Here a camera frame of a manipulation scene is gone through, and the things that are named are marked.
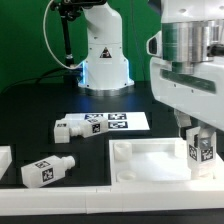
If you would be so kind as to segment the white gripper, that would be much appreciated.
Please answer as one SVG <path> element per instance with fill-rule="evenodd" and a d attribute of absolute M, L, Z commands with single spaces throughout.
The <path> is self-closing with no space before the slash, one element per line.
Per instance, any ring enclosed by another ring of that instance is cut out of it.
<path fill-rule="evenodd" d="M 210 148 L 216 128 L 224 131 L 224 57 L 215 57 L 212 62 L 196 64 L 194 73 L 187 76 L 191 80 L 199 80 L 203 85 L 213 85 L 213 88 L 205 89 L 201 85 L 194 86 L 192 82 L 187 84 L 173 81 L 171 75 L 176 76 L 168 61 L 151 58 L 152 93 L 156 100 L 175 108 L 178 135 L 186 138 L 186 130 L 192 126 L 192 116 L 200 120 L 199 148 Z"/>

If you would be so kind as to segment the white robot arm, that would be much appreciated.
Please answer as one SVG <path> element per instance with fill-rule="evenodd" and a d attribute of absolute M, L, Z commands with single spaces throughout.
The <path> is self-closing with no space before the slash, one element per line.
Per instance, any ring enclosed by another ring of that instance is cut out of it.
<path fill-rule="evenodd" d="M 159 32 L 146 42 L 153 95 L 178 118 L 198 119 L 191 140 L 207 149 L 215 131 L 224 131 L 224 0 L 148 0 L 148 5 L 161 16 Z M 84 87 L 99 93 L 131 85 L 119 14 L 103 1 L 84 15 Z"/>

